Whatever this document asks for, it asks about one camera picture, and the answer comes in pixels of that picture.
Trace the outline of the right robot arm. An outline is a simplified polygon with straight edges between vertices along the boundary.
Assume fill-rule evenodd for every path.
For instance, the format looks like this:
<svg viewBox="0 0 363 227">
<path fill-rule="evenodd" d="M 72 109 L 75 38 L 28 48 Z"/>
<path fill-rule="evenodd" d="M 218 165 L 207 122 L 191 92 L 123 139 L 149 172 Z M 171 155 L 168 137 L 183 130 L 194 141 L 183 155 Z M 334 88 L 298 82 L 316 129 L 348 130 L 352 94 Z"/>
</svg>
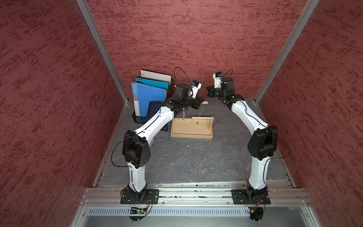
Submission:
<svg viewBox="0 0 363 227">
<path fill-rule="evenodd" d="M 208 97 L 217 97 L 240 118 L 251 133 L 247 145 L 252 158 L 251 174 L 245 191 L 233 191 L 233 196 L 237 198 L 236 203 L 270 204 L 266 176 L 269 162 L 277 149 L 278 129 L 260 119 L 248 106 L 247 101 L 236 94 L 231 77 L 223 77 L 220 72 L 212 77 L 214 85 L 207 87 Z"/>
</svg>

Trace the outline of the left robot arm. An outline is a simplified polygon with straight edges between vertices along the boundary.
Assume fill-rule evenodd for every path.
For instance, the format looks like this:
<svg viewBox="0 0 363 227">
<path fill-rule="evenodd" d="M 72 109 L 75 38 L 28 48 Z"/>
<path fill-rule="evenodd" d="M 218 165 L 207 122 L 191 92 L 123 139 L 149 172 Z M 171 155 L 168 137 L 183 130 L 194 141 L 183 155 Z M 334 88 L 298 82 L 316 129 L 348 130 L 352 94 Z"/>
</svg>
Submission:
<svg viewBox="0 0 363 227">
<path fill-rule="evenodd" d="M 143 203 L 147 199 L 145 166 L 151 157 L 150 144 L 159 131 L 186 108 L 199 109 L 204 99 L 197 97 L 201 83 L 192 81 L 190 85 L 180 83 L 175 93 L 166 99 L 157 113 L 135 131 L 124 135 L 123 156 L 129 168 L 130 182 L 121 195 L 121 203 Z"/>
</svg>

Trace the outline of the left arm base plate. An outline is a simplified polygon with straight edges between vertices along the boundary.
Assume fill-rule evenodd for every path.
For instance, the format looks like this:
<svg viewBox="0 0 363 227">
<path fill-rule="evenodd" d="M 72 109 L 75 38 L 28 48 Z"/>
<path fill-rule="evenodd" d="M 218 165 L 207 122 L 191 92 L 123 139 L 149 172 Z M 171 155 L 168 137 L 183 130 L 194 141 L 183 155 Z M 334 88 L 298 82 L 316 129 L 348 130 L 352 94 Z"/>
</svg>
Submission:
<svg viewBox="0 0 363 227">
<path fill-rule="evenodd" d="M 143 189 L 140 193 L 131 188 L 124 188 L 120 193 L 120 204 L 157 204 L 159 199 L 158 189 Z"/>
</svg>

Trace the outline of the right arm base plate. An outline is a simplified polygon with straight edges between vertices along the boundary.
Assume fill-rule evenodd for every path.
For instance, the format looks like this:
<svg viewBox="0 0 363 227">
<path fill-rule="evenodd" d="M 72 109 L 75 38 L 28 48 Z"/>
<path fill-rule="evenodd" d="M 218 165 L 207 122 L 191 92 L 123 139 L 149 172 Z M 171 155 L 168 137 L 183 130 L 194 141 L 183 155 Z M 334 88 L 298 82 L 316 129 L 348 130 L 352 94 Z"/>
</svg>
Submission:
<svg viewBox="0 0 363 227">
<path fill-rule="evenodd" d="M 232 190 L 234 205 L 270 205 L 271 201 L 266 190 Z"/>
</svg>

